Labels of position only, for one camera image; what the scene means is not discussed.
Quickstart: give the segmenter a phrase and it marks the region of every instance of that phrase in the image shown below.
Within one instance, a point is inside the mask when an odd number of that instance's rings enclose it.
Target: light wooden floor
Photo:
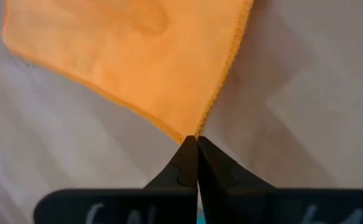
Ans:
[[[204,135],[275,186],[363,187],[363,0],[257,0]],[[55,189],[142,187],[176,149],[0,38],[0,223]]]

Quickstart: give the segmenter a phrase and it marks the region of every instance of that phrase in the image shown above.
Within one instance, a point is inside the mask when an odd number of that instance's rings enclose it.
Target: orange microfiber cloth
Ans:
[[[253,0],[6,0],[15,54],[80,82],[175,141],[198,136]]]

